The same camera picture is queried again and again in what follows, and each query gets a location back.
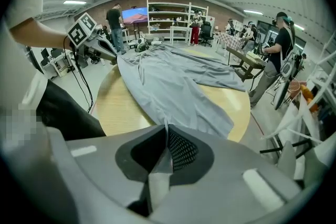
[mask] round wooden table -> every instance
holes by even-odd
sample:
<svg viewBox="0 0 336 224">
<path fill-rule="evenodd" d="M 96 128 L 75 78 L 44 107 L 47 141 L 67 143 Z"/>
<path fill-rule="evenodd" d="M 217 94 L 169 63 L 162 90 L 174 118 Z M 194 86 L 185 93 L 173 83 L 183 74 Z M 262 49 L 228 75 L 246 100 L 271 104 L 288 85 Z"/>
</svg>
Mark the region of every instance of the round wooden table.
<svg viewBox="0 0 336 224">
<path fill-rule="evenodd" d="M 193 50 L 186 49 L 186 51 L 208 56 Z M 199 87 L 234 122 L 228 139 L 239 142 L 250 120 L 250 102 L 247 92 L 203 85 Z M 98 91 L 96 106 L 99 122 L 106 135 L 132 132 L 155 125 L 127 89 L 118 66 L 114 66 L 103 80 Z"/>
</svg>

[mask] brick wall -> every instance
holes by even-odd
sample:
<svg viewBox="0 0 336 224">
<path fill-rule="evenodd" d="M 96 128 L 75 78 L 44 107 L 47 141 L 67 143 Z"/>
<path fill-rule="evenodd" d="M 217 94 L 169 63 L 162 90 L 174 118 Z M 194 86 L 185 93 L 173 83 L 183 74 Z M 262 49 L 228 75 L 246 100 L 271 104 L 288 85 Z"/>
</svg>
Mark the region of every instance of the brick wall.
<svg viewBox="0 0 336 224">
<path fill-rule="evenodd" d="M 147 0 L 113 0 L 109 1 L 103 4 L 100 4 L 96 7 L 93 7 L 86 12 L 90 14 L 90 16 L 98 23 L 102 25 L 106 25 L 106 12 L 111 9 L 115 3 L 119 3 L 121 5 L 122 10 L 125 9 L 131 9 L 132 6 L 136 7 L 147 7 Z M 208 15 L 215 17 L 215 25 L 219 27 L 219 30 L 223 31 L 227 25 L 227 21 L 232 18 L 235 20 L 238 20 L 240 22 L 243 22 L 243 17 L 232 12 L 229 9 L 223 8 L 221 6 L 218 6 L 216 4 L 212 4 L 208 1 L 204 0 L 149 0 L 150 2 L 172 2 L 172 3 L 183 3 L 183 4 L 189 4 L 189 2 L 192 3 L 192 5 L 201 6 L 201 7 L 209 7 Z M 183 11 L 179 9 L 183 8 L 177 8 L 173 7 L 171 8 L 174 11 Z M 169 15 L 156 15 L 155 17 L 162 17 L 167 18 Z M 139 23 L 139 28 L 144 33 L 148 33 L 148 27 L 147 23 Z M 130 34 L 132 34 L 133 31 L 133 25 L 127 25 L 127 27 L 130 29 Z"/>
</svg>

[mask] black jeans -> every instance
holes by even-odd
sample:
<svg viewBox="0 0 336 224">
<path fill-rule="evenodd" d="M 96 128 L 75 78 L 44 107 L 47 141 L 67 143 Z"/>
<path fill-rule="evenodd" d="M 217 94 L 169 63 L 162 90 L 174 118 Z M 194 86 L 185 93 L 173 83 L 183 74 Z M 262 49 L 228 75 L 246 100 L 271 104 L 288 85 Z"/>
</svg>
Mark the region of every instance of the black jeans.
<svg viewBox="0 0 336 224">
<path fill-rule="evenodd" d="M 105 136 L 99 121 L 50 80 L 36 114 L 46 126 L 60 130 L 66 141 Z"/>
</svg>

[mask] fluorescent light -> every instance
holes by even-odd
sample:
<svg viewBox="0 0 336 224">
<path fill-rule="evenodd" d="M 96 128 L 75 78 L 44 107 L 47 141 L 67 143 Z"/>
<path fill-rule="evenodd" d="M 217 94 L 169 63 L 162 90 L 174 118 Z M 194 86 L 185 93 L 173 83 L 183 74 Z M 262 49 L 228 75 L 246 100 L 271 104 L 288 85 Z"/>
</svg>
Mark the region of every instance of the fluorescent light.
<svg viewBox="0 0 336 224">
<path fill-rule="evenodd" d="M 63 2 L 63 4 L 80 4 L 80 5 L 84 5 L 86 4 L 86 2 L 84 1 L 71 1 L 71 0 L 66 0 Z"/>
<path fill-rule="evenodd" d="M 255 12 L 255 11 L 253 11 L 253 10 L 246 10 L 246 9 L 245 9 L 244 12 L 247 12 L 247 13 L 254 13 L 254 14 L 262 15 L 261 12 Z"/>
<path fill-rule="evenodd" d="M 295 27 L 299 28 L 300 30 L 304 31 L 304 28 L 302 26 L 294 24 Z"/>
<path fill-rule="evenodd" d="M 296 43 L 295 43 L 295 46 L 298 46 L 301 50 L 303 50 L 303 48 L 301 46 L 297 45 Z"/>
</svg>

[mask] woman in red pants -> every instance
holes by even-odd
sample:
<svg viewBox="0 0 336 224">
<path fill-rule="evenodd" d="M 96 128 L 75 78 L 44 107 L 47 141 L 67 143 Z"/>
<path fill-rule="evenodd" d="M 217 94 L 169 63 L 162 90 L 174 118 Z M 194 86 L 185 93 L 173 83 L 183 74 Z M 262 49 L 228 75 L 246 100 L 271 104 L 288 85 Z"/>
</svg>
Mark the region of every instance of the woman in red pants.
<svg viewBox="0 0 336 224">
<path fill-rule="evenodd" d="M 203 23 L 201 19 L 201 12 L 198 12 L 194 15 L 193 22 L 191 24 L 191 27 L 193 28 L 191 31 L 191 40 L 190 45 L 191 46 L 198 46 L 198 33 L 200 32 L 199 28 L 201 24 Z"/>
</svg>

